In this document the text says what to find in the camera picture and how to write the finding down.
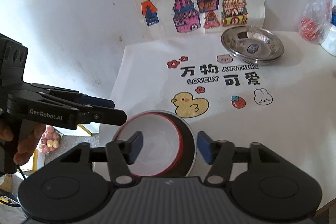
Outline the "person's left hand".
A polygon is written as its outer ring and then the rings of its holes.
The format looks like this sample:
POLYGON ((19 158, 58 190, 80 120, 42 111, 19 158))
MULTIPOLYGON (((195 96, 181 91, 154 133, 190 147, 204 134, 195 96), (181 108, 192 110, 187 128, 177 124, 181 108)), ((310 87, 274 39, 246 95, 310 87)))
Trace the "person's left hand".
MULTIPOLYGON (((26 139, 22 139, 18 143, 17 153, 14 155, 14 162, 16 165, 21 166, 26 164, 39 143, 42 134, 45 132, 45 124, 37 124, 32 133, 26 139)), ((11 129, 1 122, 1 140, 12 141, 14 135, 11 129)))

